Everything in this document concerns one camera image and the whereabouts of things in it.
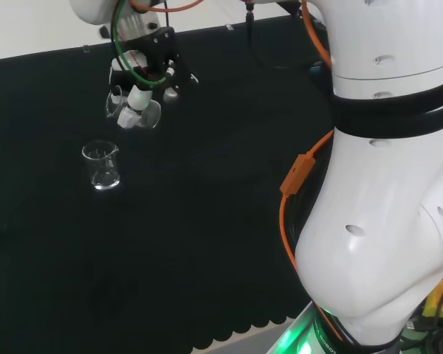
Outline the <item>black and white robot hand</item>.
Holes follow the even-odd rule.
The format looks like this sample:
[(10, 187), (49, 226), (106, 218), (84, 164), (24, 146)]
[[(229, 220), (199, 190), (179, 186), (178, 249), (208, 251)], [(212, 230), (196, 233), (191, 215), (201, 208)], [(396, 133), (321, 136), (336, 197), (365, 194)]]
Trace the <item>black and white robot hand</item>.
[(176, 105), (199, 83), (183, 60), (171, 27), (158, 28), (129, 42), (114, 31), (111, 47), (114, 59), (106, 116), (122, 129), (154, 129), (164, 107)]

